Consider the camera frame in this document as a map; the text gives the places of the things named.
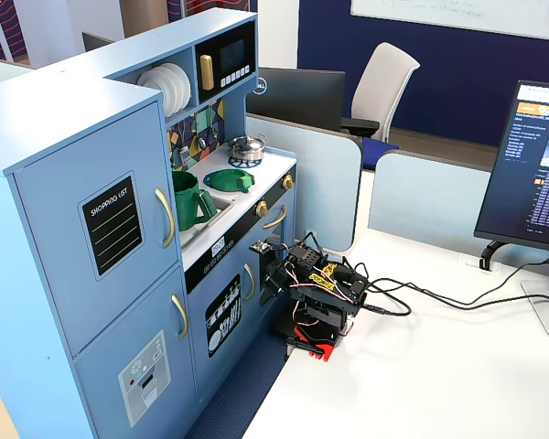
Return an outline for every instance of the silver pot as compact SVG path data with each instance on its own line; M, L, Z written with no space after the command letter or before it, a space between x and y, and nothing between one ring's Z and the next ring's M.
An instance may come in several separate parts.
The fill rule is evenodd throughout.
M258 134L258 137L243 135L230 142L231 156L238 160L262 160L266 148L266 137Z

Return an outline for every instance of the black monitor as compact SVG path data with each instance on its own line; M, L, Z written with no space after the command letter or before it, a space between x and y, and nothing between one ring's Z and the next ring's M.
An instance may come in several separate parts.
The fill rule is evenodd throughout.
M549 84L517 86L474 235L549 250Z
M103 46L113 43L110 39L98 37L97 35L93 35L88 32L81 32L81 36L83 37L83 46L85 47L86 52L97 48L102 48Z
M259 85L246 111L288 122L339 131L346 73L260 68Z

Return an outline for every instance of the cabinet door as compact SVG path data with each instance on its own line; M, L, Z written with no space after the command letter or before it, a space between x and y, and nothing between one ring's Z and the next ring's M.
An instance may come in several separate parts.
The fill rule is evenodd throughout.
M15 175L72 354L177 261L159 118L148 105Z
M220 385L253 339L253 322L244 297L251 291L244 270L251 251L240 243L188 294L193 362L198 399Z
M281 218L283 214L283 206L285 206L286 216L277 226L264 229L264 225L273 223ZM280 244L284 242L291 245L294 236L295 227L295 191L287 191L273 206L268 207L268 215L262 218L253 228L247 233L244 238L238 243L242 250L248 249L257 241L268 241L272 244ZM243 258L248 263L252 277L254 278L254 294L245 296L244 304L247 315L247 320L252 327L259 326L263 323L263 318L269 311L275 300L271 299L263 306L260 306L260 296L263 293L261 288L261 277L265 274L266 267L260 265L260 256L255 252L248 251Z
M260 306L260 257L249 247L259 240L266 241L273 229L264 229L263 225L280 218L283 205L287 216L281 227L292 240L289 228L293 227L295 191L288 191L188 294L200 401L210 396L230 372L275 303L271 300Z
M196 414L188 334L172 303L185 304L181 271L76 358L83 394L99 439L178 438Z

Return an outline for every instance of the gold knob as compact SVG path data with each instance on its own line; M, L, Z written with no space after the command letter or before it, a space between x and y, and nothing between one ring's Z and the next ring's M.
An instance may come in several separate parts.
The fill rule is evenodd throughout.
M268 215L268 206L266 206L266 201L262 200L256 206L256 216L264 218L266 215Z
M290 174L287 174L285 178L283 178L283 189L289 190L292 189L295 183L293 183L293 178Z

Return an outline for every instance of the whiteboard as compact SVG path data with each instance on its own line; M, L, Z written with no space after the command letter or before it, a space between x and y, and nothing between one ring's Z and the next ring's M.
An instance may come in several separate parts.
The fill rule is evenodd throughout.
M549 0L352 0L351 13L549 39Z

